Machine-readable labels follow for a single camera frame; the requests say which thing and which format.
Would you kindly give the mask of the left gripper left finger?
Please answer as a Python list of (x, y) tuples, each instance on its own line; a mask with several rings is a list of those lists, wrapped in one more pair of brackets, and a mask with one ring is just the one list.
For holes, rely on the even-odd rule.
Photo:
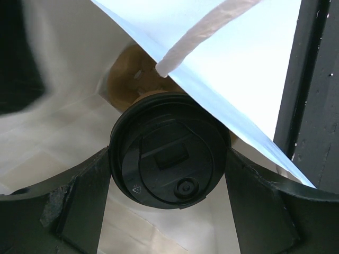
[(110, 179), (104, 148), (47, 180), (1, 195), (1, 253), (97, 253)]

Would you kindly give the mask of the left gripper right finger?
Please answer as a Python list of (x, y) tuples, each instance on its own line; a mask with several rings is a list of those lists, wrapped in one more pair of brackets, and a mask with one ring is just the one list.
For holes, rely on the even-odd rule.
[(241, 253), (338, 253), (338, 195), (229, 148), (225, 177)]

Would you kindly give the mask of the black plastic cup lid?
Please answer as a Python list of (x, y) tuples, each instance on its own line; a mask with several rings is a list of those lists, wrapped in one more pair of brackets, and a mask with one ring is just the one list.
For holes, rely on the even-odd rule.
[(111, 174), (138, 204), (184, 209), (216, 187), (230, 146), (227, 127), (189, 95), (156, 94), (130, 106), (114, 124)]

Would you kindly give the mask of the brown paper coffee cup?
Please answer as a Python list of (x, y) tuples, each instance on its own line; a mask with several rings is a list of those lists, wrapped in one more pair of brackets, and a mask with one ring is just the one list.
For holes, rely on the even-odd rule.
[(150, 97), (150, 96), (153, 96), (153, 95), (156, 95), (156, 94), (162, 94), (162, 93), (167, 93), (167, 91), (165, 90), (154, 90), (154, 91), (149, 91), (149, 92), (145, 92), (143, 94), (141, 94), (134, 102), (133, 104), (137, 103), (138, 101), (144, 99), (144, 98), (147, 98), (147, 97)]

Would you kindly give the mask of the light blue paper bag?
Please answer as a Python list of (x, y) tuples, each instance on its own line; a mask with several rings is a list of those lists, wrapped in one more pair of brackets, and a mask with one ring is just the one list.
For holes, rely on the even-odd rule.
[[(1, 118), (1, 193), (50, 178), (108, 144), (119, 117), (100, 80), (132, 38), (150, 38), (164, 55), (217, 1), (24, 1), (29, 45), (47, 93)], [(237, 147), (274, 169), (272, 143), (300, 1), (261, 1), (196, 48), (172, 72), (189, 94), (241, 139)], [(239, 253), (224, 179), (202, 203), (161, 211), (110, 185), (96, 253)]]

